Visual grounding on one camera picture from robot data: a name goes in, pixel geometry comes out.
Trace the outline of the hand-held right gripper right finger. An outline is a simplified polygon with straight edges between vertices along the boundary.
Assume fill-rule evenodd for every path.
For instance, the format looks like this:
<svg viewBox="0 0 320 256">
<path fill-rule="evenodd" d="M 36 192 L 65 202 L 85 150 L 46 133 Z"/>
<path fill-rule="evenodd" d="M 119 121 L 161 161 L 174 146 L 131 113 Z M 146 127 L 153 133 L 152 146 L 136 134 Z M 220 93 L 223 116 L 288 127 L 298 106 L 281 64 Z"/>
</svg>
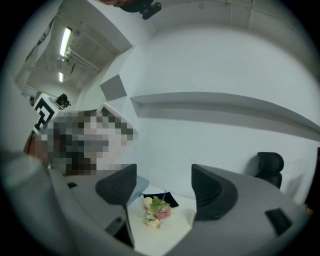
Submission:
<svg viewBox="0 0 320 256">
<path fill-rule="evenodd" d="M 196 214 L 177 256 L 276 256 L 308 222 L 275 185 L 249 175 L 193 164 Z"/>
</svg>

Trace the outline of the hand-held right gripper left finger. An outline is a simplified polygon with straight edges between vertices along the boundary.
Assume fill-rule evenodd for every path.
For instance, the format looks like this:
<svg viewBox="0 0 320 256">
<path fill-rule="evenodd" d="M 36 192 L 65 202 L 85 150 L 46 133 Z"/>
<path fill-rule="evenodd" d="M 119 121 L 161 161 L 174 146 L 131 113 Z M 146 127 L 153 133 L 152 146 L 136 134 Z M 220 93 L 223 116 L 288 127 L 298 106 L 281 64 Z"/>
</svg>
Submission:
<svg viewBox="0 0 320 256">
<path fill-rule="evenodd" d="M 64 177 L 54 169 L 49 175 L 78 248 L 134 248 L 127 204 L 137 183 L 136 164 L 102 175 Z"/>
</svg>

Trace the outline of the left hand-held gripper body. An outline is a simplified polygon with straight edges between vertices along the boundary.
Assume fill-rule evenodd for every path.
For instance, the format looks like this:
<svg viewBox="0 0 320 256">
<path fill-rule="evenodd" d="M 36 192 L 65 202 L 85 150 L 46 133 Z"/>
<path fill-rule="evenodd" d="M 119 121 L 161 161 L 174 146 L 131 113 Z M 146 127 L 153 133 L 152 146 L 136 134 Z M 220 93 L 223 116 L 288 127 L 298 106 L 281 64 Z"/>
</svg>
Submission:
<svg viewBox="0 0 320 256">
<path fill-rule="evenodd" d="M 63 111 L 63 108 L 59 106 L 51 97 L 41 93 L 36 100 L 33 109 L 38 113 L 38 120 L 36 121 L 33 132 L 36 135 L 41 133 L 42 128 L 59 112 Z"/>
</svg>

